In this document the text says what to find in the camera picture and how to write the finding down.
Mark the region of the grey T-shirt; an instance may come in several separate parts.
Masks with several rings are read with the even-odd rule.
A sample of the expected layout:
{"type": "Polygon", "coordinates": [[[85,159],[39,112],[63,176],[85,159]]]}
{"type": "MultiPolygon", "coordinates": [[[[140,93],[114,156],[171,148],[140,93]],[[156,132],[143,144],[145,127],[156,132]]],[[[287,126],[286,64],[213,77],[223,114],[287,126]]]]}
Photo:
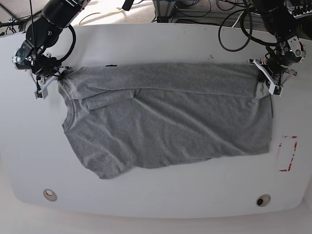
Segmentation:
{"type": "Polygon", "coordinates": [[[134,167],[266,154],[273,108],[257,75],[239,63],[80,67],[58,82],[64,134],[101,179],[134,167]]]}

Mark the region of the white power strip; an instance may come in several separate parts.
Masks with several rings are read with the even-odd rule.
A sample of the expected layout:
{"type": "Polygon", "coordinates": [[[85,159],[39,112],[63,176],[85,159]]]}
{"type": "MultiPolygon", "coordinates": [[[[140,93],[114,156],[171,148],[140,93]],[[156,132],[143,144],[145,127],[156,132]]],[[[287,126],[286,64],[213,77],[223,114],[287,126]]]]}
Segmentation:
{"type": "Polygon", "coordinates": [[[300,6],[291,6],[288,8],[291,15],[293,15],[296,19],[304,18],[312,15],[312,9],[308,8],[305,5],[300,6]]]}

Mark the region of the black tripod legs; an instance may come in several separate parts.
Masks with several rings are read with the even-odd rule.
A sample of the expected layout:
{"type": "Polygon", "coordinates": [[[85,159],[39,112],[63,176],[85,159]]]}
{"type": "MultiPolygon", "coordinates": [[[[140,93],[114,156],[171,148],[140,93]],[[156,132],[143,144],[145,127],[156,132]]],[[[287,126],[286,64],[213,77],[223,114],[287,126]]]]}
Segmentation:
{"type": "MultiPolygon", "coordinates": [[[[33,20],[36,20],[48,0],[31,0],[33,20]]],[[[25,31],[31,23],[31,9],[29,0],[0,0],[0,23],[8,24],[25,21],[22,26],[15,25],[15,32],[25,31]]]]}

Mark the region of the red tape rectangle marker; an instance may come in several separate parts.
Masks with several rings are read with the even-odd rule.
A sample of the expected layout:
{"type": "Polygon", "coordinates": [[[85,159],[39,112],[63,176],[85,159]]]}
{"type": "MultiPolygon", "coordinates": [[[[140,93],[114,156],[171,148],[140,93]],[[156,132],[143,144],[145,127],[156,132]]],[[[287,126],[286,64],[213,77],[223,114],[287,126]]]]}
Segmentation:
{"type": "Polygon", "coordinates": [[[297,136],[283,136],[277,150],[276,168],[279,172],[291,169],[298,144],[297,136]]]}

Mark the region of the left table grommet hole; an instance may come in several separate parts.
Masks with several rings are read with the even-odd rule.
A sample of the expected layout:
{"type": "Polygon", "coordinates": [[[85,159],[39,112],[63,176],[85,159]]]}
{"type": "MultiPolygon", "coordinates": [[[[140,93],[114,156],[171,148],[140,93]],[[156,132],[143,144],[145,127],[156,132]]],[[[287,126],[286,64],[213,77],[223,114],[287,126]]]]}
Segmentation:
{"type": "Polygon", "coordinates": [[[51,202],[55,202],[57,200],[57,195],[54,191],[50,189],[44,189],[43,190],[43,196],[51,202]]]}

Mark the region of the table grommet hole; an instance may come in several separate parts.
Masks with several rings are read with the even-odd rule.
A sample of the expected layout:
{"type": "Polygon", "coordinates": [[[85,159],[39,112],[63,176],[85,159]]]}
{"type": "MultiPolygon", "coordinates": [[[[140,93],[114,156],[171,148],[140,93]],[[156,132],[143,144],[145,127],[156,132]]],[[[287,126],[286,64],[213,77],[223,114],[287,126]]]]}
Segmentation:
{"type": "Polygon", "coordinates": [[[55,202],[57,200],[57,195],[54,191],[50,189],[44,189],[43,190],[43,196],[51,202],[55,202]]]}
{"type": "Polygon", "coordinates": [[[271,196],[268,194],[261,195],[260,197],[257,198],[256,200],[256,205],[258,207],[265,207],[267,206],[271,201],[271,196]]]}

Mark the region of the right table grommet hole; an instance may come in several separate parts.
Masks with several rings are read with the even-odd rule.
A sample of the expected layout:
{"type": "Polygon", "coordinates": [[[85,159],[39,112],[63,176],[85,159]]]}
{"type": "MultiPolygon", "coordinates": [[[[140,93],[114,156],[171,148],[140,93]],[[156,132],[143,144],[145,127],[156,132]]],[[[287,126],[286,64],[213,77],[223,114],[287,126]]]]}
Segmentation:
{"type": "Polygon", "coordinates": [[[265,207],[267,206],[271,201],[271,196],[268,194],[261,195],[260,197],[257,198],[256,200],[256,205],[258,207],[265,207]]]}

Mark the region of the aluminium frame stand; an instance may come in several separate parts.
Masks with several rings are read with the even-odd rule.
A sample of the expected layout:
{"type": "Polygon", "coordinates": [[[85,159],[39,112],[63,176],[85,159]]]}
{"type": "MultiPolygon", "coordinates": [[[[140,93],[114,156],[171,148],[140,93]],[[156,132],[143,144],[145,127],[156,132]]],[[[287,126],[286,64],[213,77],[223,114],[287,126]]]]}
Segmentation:
{"type": "Polygon", "coordinates": [[[177,0],[153,0],[157,23],[175,23],[178,21],[177,0]]]}

